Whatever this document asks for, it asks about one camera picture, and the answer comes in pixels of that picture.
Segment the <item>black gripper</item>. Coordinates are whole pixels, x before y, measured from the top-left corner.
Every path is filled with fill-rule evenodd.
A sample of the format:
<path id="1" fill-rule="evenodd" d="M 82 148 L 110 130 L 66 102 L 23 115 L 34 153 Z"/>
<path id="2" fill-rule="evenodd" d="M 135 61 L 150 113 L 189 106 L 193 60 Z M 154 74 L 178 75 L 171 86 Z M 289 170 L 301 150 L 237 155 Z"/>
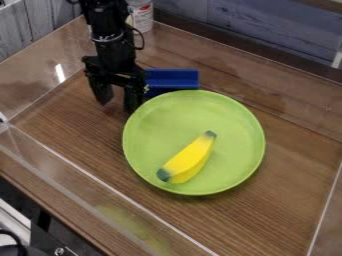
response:
<path id="1" fill-rule="evenodd" d="M 137 52 L 145 45 L 135 44 L 133 31 L 107 35 L 92 32 L 91 39 L 96 54 L 84 56 L 82 62 L 96 101 L 106 105 L 114 98 L 112 85 L 125 87 L 125 110 L 134 113 L 146 93 L 145 71 L 137 64 Z"/>

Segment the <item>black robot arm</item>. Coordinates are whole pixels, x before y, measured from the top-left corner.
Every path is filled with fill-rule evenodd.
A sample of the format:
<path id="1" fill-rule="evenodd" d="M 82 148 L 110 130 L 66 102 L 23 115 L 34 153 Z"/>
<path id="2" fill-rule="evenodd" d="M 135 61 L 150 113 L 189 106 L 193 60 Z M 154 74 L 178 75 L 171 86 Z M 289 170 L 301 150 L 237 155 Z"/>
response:
<path id="1" fill-rule="evenodd" d="M 91 40 L 96 54 L 84 56 L 84 73 L 95 98 L 106 105 L 114 98 L 112 86 L 125 90 L 125 110 L 133 113 L 143 103 L 146 79 L 145 70 L 137 64 L 137 47 L 134 32 L 127 24 L 130 15 L 126 0 L 66 0 L 79 4 L 87 25 L 91 29 Z"/>

